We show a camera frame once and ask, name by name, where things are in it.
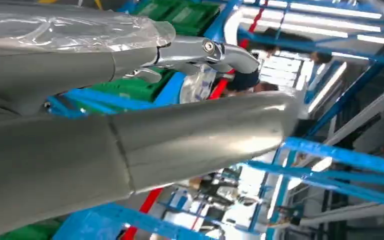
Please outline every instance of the green plastic crate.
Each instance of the green plastic crate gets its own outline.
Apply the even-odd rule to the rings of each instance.
[[[176,33],[185,36],[201,36],[220,12],[219,5],[185,1],[174,9],[164,21],[169,21]]]
[[[50,240],[60,228],[56,220],[46,220],[0,235],[0,240]]]
[[[164,21],[172,11],[181,9],[186,3],[182,0],[150,0],[140,3],[132,13],[138,16],[147,16],[154,21]]]
[[[145,102],[153,102],[175,71],[163,68],[153,68],[154,71],[161,74],[161,80],[156,83],[149,83],[140,78],[118,79],[111,82],[105,82],[89,87],[92,90],[100,91],[106,94],[117,95],[120,97],[131,98]],[[100,113],[91,106],[77,102],[78,108],[83,108],[88,113]],[[126,112],[128,109],[111,105],[105,105],[116,112]]]

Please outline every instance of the screw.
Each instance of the screw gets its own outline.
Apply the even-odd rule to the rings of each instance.
[[[202,44],[204,51],[212,54],[214,52],[214,43],[210,40],[205,40]]]

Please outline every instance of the gray plastic surface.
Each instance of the gray plastic surface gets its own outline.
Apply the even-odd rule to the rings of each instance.
[[[1,120],[0,234],[269,152],[293,131],[297,102],[275,91],[112,116]]]
[[[105,117],[0,122],[0,234],[132,191]]]
[[[137,191],[225,168],[278,147],[298,101],[264,92],[112,116]]]
[[[115,53],[0,54],[0,99],[22,115],[37,114],[48,96],[119,78],[153,61],[156,55],[156,48]]]

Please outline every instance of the plastic bag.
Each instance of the plastic bag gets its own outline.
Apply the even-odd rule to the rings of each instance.
[[[207,99],[211,94],[216,73],[211,67],[203,64],[200,66],[200,72],[186,76],[180,90],[179,102],[195,103]]]
[[[0,48],[40,52],[120,52],[164,46],[168,22],[68,5],[0,2]]]

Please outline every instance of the ceiling light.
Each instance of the ceiling light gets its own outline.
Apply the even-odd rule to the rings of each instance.
[[[246,23],[246,24],[252,24],[254,22],[252,19],[249,19],[249,18],[243,18],[241,21],[242,23]],[[272,27],[272,28],[280,27],[280,23],[272,22],[272,21],[259,20],[257,24],[261,26]],[[316,27],[300,26],[300,25],[293,25],[293,24],[287,24],[287,23],[282,24],[282,29],[299,31],[304,33],[321,34],[321,35],[327,35],[327,36],[339,37],[339,38],[348,38],[348,33],[343,31],[333,31],[333,30],[321,29]]]
[[[345,57],[345,58],[353,58],[353,59],[362,59],[362,60],[369,60],[368,57],[364,56],[356,56],[356,55],[351,55],[351,54],[346,54],[346,53],[341,53],[341,52],[332,52],[332,56],[337,56],[337,57]]]
[[[326,67],[326,64],[322,63],[322,64],[318,67],[317,72],[316,72],[315,74],[317,74],[317,75],[321,74],[322,71],[323,71],[323,69],[325,69],[325,67]]]
[[[268,5],[269,5],[269,6],[274,6],[274,7],[283,7],[283,8],[285,8],[285,7],[288,5],[288,3],[285,2],[285,1],[275,1],[275,0],[270,0],[270,1],[268,1]]]
[[[282,180],[284,179],[283,175],[280,175],[277,178],[276,186],[274,187],[273,196],[271,197],[270,208],[267,211],[267,219],[271,219],[273,212],[275,211],[276,201],[278,199],[279,190],[281,189]]]
[[[320,103],[320,101],[323,99],[323,97],[328,93],[329,89],[337,82],[339,77],[342,75],[342,73],[347,68],[347,63],[344,62],[342,65],[336,70],[336,72],[333,74],[333,76],[330,78],[330,80],[326,83],[326,85],[323,87],[323,89],[318,93],[317,97],[312,101],[310,106],[308,107],[308,112],[311,113],[314,108]]]
[[[362,17],[362,18],[369,18],[369,19],[380,19],[382,17],[382,14],[380,13],[355,11],[355,10],[348,10],[348,9],[326,7],[326,6],[316,6],[316,5],[309,5],[309,4],[302,4],[302,3],[292,3],[290,6],[293,9],[301,9],[306,11],[314,11],[319,13],[328,13],[328,14],[336,14],[336,15],[346,15],[346,16],[353,16],[353,17]]]
[[[361,41],[366,42],[372,42],[377,44],[384,44],[384,38],[383,37],[377,37],[377,36],[367,36],[367,35],[357,35],[357,39]]]
[[[321,172],[321,171],[327,169],[328,167],[330,167],[331,165],[332,165],[332,158],[331,157],[325,157],[325,158],[323,158],[323,160],[316,163],[311,168],[311,170],[314,172]]]
[[[331,157],[325,157],[323,160],[319,161],[318,163],[316,163],[312,168],[311,170],[314,171],[314,172],[321,172],[325,169],[327,169],[328,167],[330,167],[332,165],[332,158]],[[299,178],[296,178],[296,177],[291,177],[288,185],[287,185],[287,189],[288,190],[292,190],[294,189],[296,186],[300,185],[302,183],[302,180],[299,179]]]
[[[258,9],[255,7],[242,7],[241,8],[244,15],[249,15],[255,17],[258,14]],[[284,16],[284,13],[281,11],[267,9],[264,11],[265,19],[278,19],[281,20]],[[287,22],[299,22],[299,23],[310,23],[317,25],[325,25],[330,27],[344,28],[344,29],[355,29],[361,31],[370,31],[370,32],[381,32],[380,26],[371,26],[365,24],[352,23],[347,21],[340,20],[331,20],[327,18],[317,17],[317,16],[305,16],[303,14],[296,13],[287,13],[284,18]]]

